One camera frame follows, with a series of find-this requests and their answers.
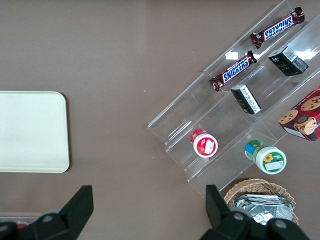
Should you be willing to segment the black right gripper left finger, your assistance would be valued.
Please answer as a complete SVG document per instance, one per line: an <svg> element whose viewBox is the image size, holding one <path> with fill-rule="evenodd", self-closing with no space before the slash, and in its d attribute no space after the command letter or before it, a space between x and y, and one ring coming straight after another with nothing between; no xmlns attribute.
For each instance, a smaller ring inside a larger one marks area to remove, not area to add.
<svg viewBox="0 0 320 240"><path fill-rule="evenodd" d="M19 230L20 240L76 240L94 210L93 188L83 185L57 213L50 212Z"/></svg>

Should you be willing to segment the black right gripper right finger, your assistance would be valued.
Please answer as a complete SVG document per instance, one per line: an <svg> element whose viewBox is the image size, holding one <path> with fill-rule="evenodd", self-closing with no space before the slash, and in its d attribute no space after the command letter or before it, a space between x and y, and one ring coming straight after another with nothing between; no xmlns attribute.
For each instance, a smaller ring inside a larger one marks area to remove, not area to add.
<svg viewBox="0 0 320 240"><path fill-rule="evenodd" d="M264 240L264 227L240 211L231 211L217 187L207 185L205 209L211 224L203 240Z"/></svg>

